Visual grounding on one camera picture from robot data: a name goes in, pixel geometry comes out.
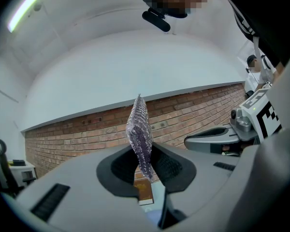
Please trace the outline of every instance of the white ceiling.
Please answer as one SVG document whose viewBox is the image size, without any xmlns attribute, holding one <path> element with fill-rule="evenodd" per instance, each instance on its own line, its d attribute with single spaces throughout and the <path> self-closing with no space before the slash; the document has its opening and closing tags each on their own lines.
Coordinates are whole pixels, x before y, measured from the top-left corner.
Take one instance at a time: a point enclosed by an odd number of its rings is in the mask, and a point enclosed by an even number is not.
<svg viewBox="0 0 290 232">
<path fill-rule="evenodd" d="M 63 53 L 91 39 L 128 30 L 155 29 L 142 19 L 142 12 L 147 9 L 142 0 L 38 0 L 38 3 L 42 5 L 40 11 L 30 8 L 15 31 L 7 30 L 6 18 L 2 19 L 0 30 L 0 54 L 17 61 L 32 78 Z M 224 45 L 226 34 L 235 23 L 227 0 L 209 0 L 185 19 L 168 17 L 167 21 L 172 27 L 170 33 L 194 34 L 219 47 Z"/>
</svg>

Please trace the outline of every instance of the person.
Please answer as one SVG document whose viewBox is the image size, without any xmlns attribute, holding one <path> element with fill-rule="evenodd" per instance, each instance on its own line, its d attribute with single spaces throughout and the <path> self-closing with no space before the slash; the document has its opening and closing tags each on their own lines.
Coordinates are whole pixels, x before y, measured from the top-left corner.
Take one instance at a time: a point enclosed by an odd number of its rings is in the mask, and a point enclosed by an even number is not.
<svg viewBox="0 0 290 232">
<path fill-rule="evenodd" d="M 265 55 L 263 55 L 261 59 L 262 63 L 260 64 L 255 55 L 250 55 L 247 58 L 247 65 L 249 70 L 252 73 L 260 73 L 256 91 L 262 88 L 267 81 L 270 82 L 271 84 L 275 83 L 275 81 L 279 77 L 278 71 L 271 64 L 270 60 Z"/>
<path fill-rule="evenodd" d="M 186 9 L 206 0 L 143 0 L 158 9 Z M 244 35 L 254 42 L 257 58 L 261 51 L 278 72 L 290 58 L 290 0 L 228 0 L 233 7 L 236 22 Z"/>
</svg>

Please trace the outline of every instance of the black vent grille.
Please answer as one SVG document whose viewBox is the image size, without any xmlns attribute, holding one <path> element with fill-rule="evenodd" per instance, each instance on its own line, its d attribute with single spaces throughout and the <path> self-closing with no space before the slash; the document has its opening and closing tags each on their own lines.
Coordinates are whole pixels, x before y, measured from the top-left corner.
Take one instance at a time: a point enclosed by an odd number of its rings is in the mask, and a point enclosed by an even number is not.
<svg viewBox="0 0 290 232">
<path fill-rule="evenodd" d="M 214 166 L 215 167 L 219 167 L 219 168 L 223 168 L 223 169 L 226 169 L 226 170 L 230 170 L 230 171 L 233 171 L 235 169 L 234 165 L 226 164 L 226 163 L 219 162 L 219 161 L 215 162 Z"/>
<path fill-rule="evenodd" d="M 35 205 L 31 212 L 46 222 L 69 189 L 69 186 L 55 184 L 37 203 L 37 205 Z"/>
</svg>

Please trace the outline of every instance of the white curved surface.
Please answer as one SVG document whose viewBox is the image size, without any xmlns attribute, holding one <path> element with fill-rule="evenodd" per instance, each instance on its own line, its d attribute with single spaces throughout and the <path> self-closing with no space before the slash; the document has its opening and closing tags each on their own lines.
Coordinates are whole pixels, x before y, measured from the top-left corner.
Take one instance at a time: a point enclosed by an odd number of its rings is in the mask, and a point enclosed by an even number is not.
<svg viewBox="0 0 290 232">
<path fill-rule="evenodd" d="M 236 57 L 191 35 L 139 30 L 104 36 L 63 55 L 28 93 L 21 131 L 132 104 L 245 81 Z"/>
</svg>

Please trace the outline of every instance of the fluorescent light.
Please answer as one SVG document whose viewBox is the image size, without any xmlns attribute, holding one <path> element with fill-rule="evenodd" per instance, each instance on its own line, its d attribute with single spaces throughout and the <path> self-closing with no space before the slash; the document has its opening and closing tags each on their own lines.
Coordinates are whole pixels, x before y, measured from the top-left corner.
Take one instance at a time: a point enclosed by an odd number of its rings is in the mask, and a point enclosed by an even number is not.
<svg viewBox="0 0 290 232">
<path fill-rule="evenodd" d="M 12 19 L 9 22 L 8 29 L 10 32 L 13 32 L 21 17 L 23 17 L 24 13 L 35 1 L 36 0 L 23 1 L 23 3 L 20 5 L 20 7 L 18 8 L 18 10 L 16 11 L 16 13 L 13 15 Z"/>
</svg>

